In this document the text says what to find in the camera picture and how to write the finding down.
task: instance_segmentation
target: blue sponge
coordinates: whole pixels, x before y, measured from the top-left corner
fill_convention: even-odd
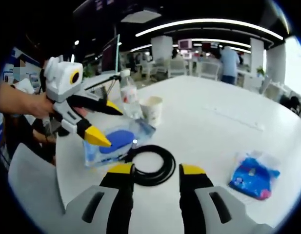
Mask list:
[[[111,147],[100,147],[100,153],[109,154],[117,149],[122,148],[128,144],[131,144],[134,140],[134,134],[127,130],[118,130],[108,134],[107,139],[111,142]]]

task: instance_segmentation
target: potted plant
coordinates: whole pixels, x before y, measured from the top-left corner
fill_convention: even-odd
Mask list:
[[[95,76],[95,71],[90,64],[83,67],[83,78],[90,78]]]
[[[264,77],[265,71],[263,70],[262,66],[257,68],[257,75],[258,75],[258,77]]]

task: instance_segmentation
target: plastic water bottle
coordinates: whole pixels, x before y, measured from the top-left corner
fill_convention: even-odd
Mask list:
[[[137,87],[131,78],[129,69],[121,71],[120,91],[125,113],[134,119],[142,117]]]

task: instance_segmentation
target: human arm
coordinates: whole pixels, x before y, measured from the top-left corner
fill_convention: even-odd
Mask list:
[[[33,115],[43,118],[53,112],[53,104],[46,93],[27,94],[6,83],[0,84],[0,112],[6,114]]]
[[[39,133],[35,129],[33,130],[33,136],[40,143],[56,143],[56,138],[53,136],[46,137],[44,134]]]
[[[74,107],[74,110],[83,116],[83,118],[85,118],[88,113],[84,108]]]

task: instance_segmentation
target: plastic bag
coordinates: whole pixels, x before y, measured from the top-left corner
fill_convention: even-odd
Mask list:
[[[239,154],[229,186],[258,200],[265,200],[272,194],[275,180],[280,175],[279,167],[279,160],[263,152]]]
[[[104,131],[113,148],[91,145],[83,141],[85,166],[96,167],[121,160],[132,147],[143,145],[155,132],[155,128],[143,119],[130,120],[127,124],[116,126]]]

